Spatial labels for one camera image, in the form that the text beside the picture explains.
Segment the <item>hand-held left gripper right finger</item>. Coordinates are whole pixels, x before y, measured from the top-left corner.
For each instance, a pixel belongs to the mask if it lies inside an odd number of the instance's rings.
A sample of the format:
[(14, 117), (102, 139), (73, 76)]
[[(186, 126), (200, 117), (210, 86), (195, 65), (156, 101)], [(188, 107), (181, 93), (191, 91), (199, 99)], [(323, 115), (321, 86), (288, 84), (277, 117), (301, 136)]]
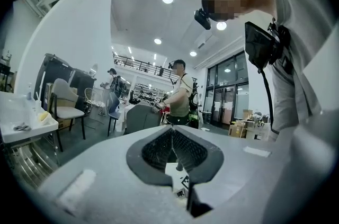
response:
[(172, 223), (281, 223), (273, 196), (290, 161), (292, 130), (275, 142), (257, 141), (174, 126), (184, 157), (202, 158), (189, 172), (187, 209), (173, 209)]

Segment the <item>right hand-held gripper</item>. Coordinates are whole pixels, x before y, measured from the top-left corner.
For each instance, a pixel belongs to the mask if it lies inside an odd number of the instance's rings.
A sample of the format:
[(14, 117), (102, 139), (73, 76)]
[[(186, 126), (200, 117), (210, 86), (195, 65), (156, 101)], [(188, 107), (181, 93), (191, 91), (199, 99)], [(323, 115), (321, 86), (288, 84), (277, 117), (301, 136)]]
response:
[(173, 192), (176, 198), (188, 198), (189, 182), (187, 175), (179, 175), (173, 179)]

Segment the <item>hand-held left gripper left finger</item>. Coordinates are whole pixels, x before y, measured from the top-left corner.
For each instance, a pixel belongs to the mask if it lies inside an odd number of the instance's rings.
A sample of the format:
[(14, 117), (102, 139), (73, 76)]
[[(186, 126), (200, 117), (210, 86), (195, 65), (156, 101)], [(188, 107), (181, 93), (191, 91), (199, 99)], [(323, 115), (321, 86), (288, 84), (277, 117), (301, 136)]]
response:
[(129, 147), (161, 129), (89, 147), (52, 173), (39, 193), (63, 223), (192, 223), (171, 187), (147, 185), (127, 165)]

